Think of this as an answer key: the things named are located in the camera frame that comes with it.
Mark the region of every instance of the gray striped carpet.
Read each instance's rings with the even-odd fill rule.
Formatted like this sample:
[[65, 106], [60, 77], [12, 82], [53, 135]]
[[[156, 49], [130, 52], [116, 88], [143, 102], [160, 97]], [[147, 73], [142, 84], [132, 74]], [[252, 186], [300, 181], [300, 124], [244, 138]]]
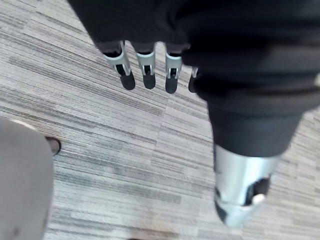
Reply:
[[206, 104], [183, 68], [165, 91], [124, 90], [65, 0], [1, 0], [0, 114], [63, 141], [54, 158], [54, 209], [46, 240], [316, 240], [320, 238], [320, 110], [304, 116], [266, 204], [241, 229], [213, 205]]

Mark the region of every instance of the black rubber pad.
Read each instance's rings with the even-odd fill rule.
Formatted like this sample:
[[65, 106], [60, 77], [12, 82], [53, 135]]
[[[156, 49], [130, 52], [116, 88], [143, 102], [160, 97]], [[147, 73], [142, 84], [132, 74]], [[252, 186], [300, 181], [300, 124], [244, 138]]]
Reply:
[[173, 94], [177, 90], [177, 86], [178, 86], [178, 79], [171, 77], [165, 80], [165, 90], [167, 93]]
[[144, 75], [143, 84], [147, 89], [153, 89], [156, 86], [156, 75]]
[[136, 86], [135, 78], [132, 72], [130, 73], [129, 76], [123, 75], [120, 77], [122, 86], [127, 89], [127, 90], [132, 90]]

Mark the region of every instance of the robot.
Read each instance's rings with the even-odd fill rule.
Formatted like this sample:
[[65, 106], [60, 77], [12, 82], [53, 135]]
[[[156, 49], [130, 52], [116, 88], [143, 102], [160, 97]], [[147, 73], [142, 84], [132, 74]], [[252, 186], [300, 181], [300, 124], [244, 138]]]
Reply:
[[68, 0], [127, 90], [147, 89], [156, 42], [166, 46], [165, 89], [192, 66], [190, 92], [207, 101], [214, 141], [214, 205], [237, 228], [264, 202], [281, 154], [305, 111], [320, 103], [320, 5], [311, 0]]

